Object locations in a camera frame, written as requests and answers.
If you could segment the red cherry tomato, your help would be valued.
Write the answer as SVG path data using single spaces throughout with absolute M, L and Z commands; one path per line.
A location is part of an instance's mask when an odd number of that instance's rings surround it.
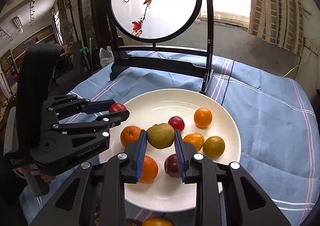
M 180 130 L 183 131 L 185 128 L 185 123 L 183 119 L 179 116 L 173 116 L 169 119 L 168 124 L 174 129 L 174 130 Z
M 124 111 L 127 110 L 127 108 L 125 107 L 125 105 L 121 104 L 121 103 L 114 103 L 110 106 L 108 112 L 109 113 L 114 113 L 114 112 L 118 112 L 118 111 Z

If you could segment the blue striped tablecloth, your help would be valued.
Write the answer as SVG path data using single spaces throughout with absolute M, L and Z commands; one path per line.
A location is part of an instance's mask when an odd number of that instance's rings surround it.
M 207 96 L 234 119 L 241 137 L 240 164 L 266 191 L 291 225 L 300 225 L 319 198 L 319 130 L 315 111 L 295 80 L 222 57 L 213 57 L 214 73 Z M 91 100 L 125 103 L 135 96 L 166 88 L 198 92 L 202 79 L 130 67 L 110 81 L 111 64 L 70 89 L 68 94 Z M 51 195 L 75 168 L 59 175 L 50 193 L 34 197 L 26 187 L 20 195 L 31 223 Z M 153 213 L 126 202 L 129 218 L 165 216 L 177 225 L 193 225 L 194 210 Z

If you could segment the yellow green fruit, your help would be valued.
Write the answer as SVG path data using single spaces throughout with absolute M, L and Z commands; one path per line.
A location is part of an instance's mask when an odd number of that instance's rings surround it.
M 211 158 L 219 158 L 225 151 L 225 142 L 219 136 L 207 138 L 203 145 L 203 153 Z

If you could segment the wall bookshelf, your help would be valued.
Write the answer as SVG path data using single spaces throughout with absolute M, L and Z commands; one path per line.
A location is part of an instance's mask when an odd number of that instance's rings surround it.
M 19 58 L 22 54 L 25 53 L 27 47 L 31 44 L 36 44 L 39 42 L 43 42 L 49 36 L 54 35 L 54 30 L 52 25 L 44 27 L 43 29 L 39 30 L 38 32 L 32 34 L 27 39 L 22 41 L 20 44 L 15 46 L 12 50 L 7 50 L 6 53 L 1 55 L 1 64 L 4 64 L 7 61 L 9 56 L 12 56 L 14 60 Z

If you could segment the white plastic bag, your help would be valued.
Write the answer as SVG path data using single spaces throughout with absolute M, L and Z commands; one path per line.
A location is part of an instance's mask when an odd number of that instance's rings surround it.
M 112 49 L 110 46 L 107 47 L 107 49 L 100 48 L 99 52 L 99 58 L 100 58 L 100 64 L 101 67 L 104 68 L 108 66 L 109 64 L 114 62 L 114 57 L 112 53 Z

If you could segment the bird painting screen stand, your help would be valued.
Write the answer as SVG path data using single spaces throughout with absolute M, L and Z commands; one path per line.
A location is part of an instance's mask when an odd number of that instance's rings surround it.
M 183 34 L 207 6 L 207 46 L 205 49 L 169 46 L 167 42 Z M 213 0 L 107 0 L 114 62 L 111 79 L 129 67 L 178 73 L 202 79 L 200 92 L 206 93 L 213 73 Z M 206 59 L 205 66 L 182 60 L 135 57 L 133 51 L 189 54 Z

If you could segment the yellow green jujube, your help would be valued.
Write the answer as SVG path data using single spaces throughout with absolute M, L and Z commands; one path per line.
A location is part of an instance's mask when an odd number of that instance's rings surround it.
M 147 139 L 149 144 L 156 149 L 165 149 L 172 146 L 175 131 L 168 123 L 155 124 L 147 129 Z

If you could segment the large mandarin orange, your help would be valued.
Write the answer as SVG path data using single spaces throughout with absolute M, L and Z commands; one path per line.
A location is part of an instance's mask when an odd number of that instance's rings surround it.
M 127 126 L 120 134 L 120 141 L 123 147 L 139 140 L 141 129 L 137 126 Z

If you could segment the right checked curtain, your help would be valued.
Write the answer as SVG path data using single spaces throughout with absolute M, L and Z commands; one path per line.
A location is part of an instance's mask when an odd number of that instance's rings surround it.
M 249 34 L 297 56 L 304 45 L 301 0 L 251 0 Z

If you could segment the white ceramic plate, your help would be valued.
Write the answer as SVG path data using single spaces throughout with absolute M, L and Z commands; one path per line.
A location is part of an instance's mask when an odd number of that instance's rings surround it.
M 216 159 L 221 164 L 238 162 L 241 155 L 241 139 L 232 116 L 215 100 L 198 92 L 183 89 L 162 89 L 144 93 L 125 103 L 130 112 L 129 118 L 120 126 L 110 130 L 110 147 L 99 154 L 101 163 L 123 152 L 120 134 L 127 126 L 148 129 L 155 124 L 167 123 L 173 116 L 179 116 L 185 123 L 182 136 L 200 133 L 204 138 L 219 136 L 225 142 L 223 155 Z M 206 128 L 194 123 L 194 113 L 199 108 L 210 109 L 213 120 Z M 158 150 L 151 145 L 146 147 L 146 155 L 158 165 L 158 175 L 150 184 L 125 184 L 125 199 L 140 208 L 157 212 L 180 212 L 195 208 L 196 185 L 184 184 L 179 178 L 169 177 L 164 171 L 165 159 L 175 153 L 172 145 Z

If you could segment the dark red plum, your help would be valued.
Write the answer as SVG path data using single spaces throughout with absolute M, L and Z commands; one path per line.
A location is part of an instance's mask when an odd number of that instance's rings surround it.
M 173 177 L 173 178 L 180 177 L 176 154 L 171 154 L 166 158 L 164 162 L 164 170 L 165 170 L 165 173 L 170 177 Z

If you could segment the smooth orange fruit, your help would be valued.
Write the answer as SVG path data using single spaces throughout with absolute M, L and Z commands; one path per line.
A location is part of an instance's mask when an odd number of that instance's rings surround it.
M 200 128 L 208 127 L 213 120 L 212 113 L 208 108 L 199 108 L 194 113 L 194 123 Z
M 183 138 L 183 141 L 195 146 L 196 151 L 200 151 L 205 142 L 204 136 L 202 136 L 200 133 L 188 134 Z

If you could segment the dark framed painting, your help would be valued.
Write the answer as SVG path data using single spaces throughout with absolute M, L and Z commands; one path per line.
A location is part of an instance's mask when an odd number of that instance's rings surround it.
M 111 41 L 107 0 L 78 0 L 78 11 L 84 44 L 91 41 L 93 49 L 106 49 Z

